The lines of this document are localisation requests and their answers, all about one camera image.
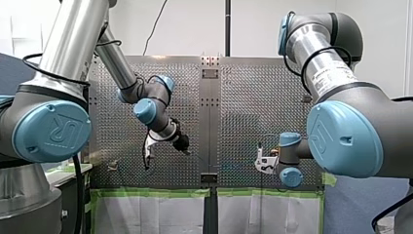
ur logo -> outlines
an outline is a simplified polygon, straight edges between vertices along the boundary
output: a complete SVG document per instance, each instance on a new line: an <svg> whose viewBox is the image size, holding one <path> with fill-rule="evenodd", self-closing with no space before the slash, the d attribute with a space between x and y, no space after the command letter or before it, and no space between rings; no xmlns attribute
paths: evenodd
<svg viewBox="0 0 413 234"><path fill-rule="evenodd" d="M321 120L316 121L313 131L310 135L310 141L316 148L320 156L325 152L327 148L327 141L332 141L330 133Z"/></svg>
<svg viewBox="0 0 413 234"><path fill-rule="evenodd" d="M45 143L56 147L73 148L76 145L82 127L82 121L57 114L49 127L49 137Z"/></svg>

metal bracket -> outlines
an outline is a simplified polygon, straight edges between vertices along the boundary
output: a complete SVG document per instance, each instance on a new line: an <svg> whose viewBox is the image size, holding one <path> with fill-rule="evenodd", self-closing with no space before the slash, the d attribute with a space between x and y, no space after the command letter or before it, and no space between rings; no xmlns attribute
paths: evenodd
<svg viewBox="0 0 413 234"><path fill-rule="evenodd" d="M276 157L262 157L262 147L258 147L257 159L255 160L255 168L258 172L264 174L274 174L276 172L276 165L279 161L279 156Z"/></svg>
<svg viewBox="0 0 413 234"><path fill-rule="evenodd" d="M203 79L218 79L218 69L203 69Z"/></svg>
<svg viewBox="0 0 413 234"><path fill-rule="evenodd" d="M218 174L209 174L209 173L201 174L201 183L216 183L216 182L218 182Z"/></svg>

pegboard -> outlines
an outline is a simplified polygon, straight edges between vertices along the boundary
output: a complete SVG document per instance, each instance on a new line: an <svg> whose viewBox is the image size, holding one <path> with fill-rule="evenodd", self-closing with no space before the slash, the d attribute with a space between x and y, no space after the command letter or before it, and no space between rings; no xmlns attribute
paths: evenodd
<svg viewBox="0 0 413 234"><path fill-rule="evenodd" d="M220 58L214 67L198 57L128 60L133 71L146 78L162 74L175 80L168 113L182 123L192 155L175 151L167 142L158 144L155 164L145 172L141 146L146 129L132 115L132 106L117 100L115 83L97 61L92 67L90 93L94 121L91 161L97 162L94 187L199 188L200 173L208 163L208 170L218 174L218 186L283 188L277 176L256 171L257 143L263 141L264 153L268 153L278 144L280 133L305 134L311 104L303 101L305 91L299 79L287 71L280 58ZM206 68L217 70L216 79L203 77ZM205 128L210 129L209 137L200 131ZM275 136L263 138L266 134ZM118 170L109 171L108 165L115 160ZM319 189L317 164L303 160L301 170L305 179L297 189Z"/></svg>
<svg viewBox="0 0 413 234"><path fill-rule="evenodd" d="M91 116L95 142L91 142L91 162L96 166L93 187L199 187L199 58L129 57L133 72L148 79L151 75L167 75L175 80L175 89L167 113L181 123L181 130L191 143L191 156L176 151L169 142L154 147L155 159L144 170L142 144L144 127L132 114L133 106L116 97L117 86L104 64L97 61L92 68L90 93ZM117 169L108 166L117 162Z"/></svg>

green tape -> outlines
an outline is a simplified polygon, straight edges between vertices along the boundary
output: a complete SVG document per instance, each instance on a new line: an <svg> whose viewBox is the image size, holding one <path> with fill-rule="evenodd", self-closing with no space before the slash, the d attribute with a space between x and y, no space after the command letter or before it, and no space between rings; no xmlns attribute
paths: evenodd
<svg viewBox="0 0 413 234"><path fill-rule="evenodd" d="M97 196L95 196L96 194L93 193L93 190L91 190L91 222L92 222L92 228L91 228L91 232L94 233L94 228L95 228L95 223L96 223L96 206L97 206Z"/></svg>
<svg viewBox="0 0 413 234"><path fill-rule="evenodd" d="M91 203L85 204L85 213L88 213L91 210Z"/></svg>
<svg viewBox="0 0 413 234"><path fill-rule="evenodd" d="M96 197L159 197L159 198L200 198L208 197L208 189L154 189L154 188L130 188L93 189Z"/></svg>
<svg viewBox="0 0 413 234"><path fill-rule="evenodd" d="M324 200L325 195L319 197L319 234L324 232Z"/></svg>
<svg viewBox="0 0 413 234"><path fill-rule="evenodd" d="M251 195L267 195L277 197L295 197L295 198L320 198L322 192L298 192L291 190L277 190L277 189L258 189L258 188L218 188L218 196L220 197L234 197L234 196L251 196Z"/></svg>
<svg viewBox="0 0 413 234"><path fill-rule="evenodd" d="M330 173L322 173L322 184L334 187L337 183L337 177Z"/></svg>

vertical metal post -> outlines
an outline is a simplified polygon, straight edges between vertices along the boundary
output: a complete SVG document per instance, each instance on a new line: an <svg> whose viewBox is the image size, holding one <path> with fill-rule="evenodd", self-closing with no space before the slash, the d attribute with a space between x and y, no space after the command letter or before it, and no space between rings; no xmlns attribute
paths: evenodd
<svg viewBox="0 0 413 234"><path fill-rule="evenodd" d="M231 0L225 0L225 57L231 55Z"/></svg>

